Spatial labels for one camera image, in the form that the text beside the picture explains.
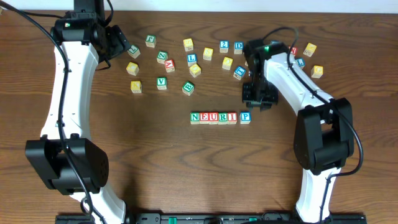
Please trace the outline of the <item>red E block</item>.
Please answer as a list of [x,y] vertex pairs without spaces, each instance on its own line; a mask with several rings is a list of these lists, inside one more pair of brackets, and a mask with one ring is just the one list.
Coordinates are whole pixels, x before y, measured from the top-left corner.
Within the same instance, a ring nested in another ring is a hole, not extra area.
[[208,124],[210,122],[208,112],[200,112],[200,124]]

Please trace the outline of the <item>green N block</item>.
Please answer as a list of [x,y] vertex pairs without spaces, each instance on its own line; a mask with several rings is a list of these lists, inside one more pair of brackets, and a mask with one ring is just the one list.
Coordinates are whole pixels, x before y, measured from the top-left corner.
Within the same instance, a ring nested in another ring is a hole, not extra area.
[[190,113],[190,124],[199,124],[200,123],[200,114],[198,112]]

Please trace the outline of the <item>red U block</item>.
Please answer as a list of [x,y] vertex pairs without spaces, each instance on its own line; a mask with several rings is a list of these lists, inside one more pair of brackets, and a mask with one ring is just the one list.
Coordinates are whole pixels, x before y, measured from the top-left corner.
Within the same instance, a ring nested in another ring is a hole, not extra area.
[[209,112],[209,124],[218,124],[219,121],[219,113],[218,112]]

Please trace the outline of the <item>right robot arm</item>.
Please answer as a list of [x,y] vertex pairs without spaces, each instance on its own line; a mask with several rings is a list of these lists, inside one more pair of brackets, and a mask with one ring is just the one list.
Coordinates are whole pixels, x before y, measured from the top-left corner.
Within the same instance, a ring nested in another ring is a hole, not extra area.
[[351,104],[317,87],[282,42],[250,40],[243,52],[251,77],[243,103],[268,110],[282,95],[297,117],[293,149],[303,177],[296,214],[304,223],[326,221],[335,175],[354,153]]

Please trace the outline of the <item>blue P block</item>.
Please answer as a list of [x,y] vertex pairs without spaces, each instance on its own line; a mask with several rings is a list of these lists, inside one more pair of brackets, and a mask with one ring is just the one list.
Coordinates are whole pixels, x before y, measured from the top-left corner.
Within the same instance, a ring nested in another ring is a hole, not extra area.
[[241,124],[249,124],[251,122],[251,112],[250,111],[242,111],[240,113],[240,123]]

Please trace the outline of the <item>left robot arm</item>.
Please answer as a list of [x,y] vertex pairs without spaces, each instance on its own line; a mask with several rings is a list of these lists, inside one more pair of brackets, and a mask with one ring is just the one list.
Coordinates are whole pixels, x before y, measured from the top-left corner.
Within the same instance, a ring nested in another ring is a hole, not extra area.
[[103,10],[88,8],[57,20],[50,36],[56,62],[52,99],[40,139],[26,143],[26,157],[48,189],[80,203],[84,217],[61,216],[57,222],[133,223],[108,183],[108,157],[91,141],[89,122],[96,68],[125,52],[129,42]]

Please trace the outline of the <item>green R block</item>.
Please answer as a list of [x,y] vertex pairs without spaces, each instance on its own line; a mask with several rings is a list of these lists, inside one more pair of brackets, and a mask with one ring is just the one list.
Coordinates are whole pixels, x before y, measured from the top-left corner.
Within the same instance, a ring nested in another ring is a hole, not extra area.
[[228,123],[228,114],[218,113],[218,124],[227,124],[227,123]]

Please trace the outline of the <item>red I block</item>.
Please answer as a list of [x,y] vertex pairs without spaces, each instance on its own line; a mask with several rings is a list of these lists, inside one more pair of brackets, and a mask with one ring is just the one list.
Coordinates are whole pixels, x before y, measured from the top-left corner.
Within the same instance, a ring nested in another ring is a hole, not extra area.
[[227,113],[227,124],[236,124],[238,120],[237,112]]

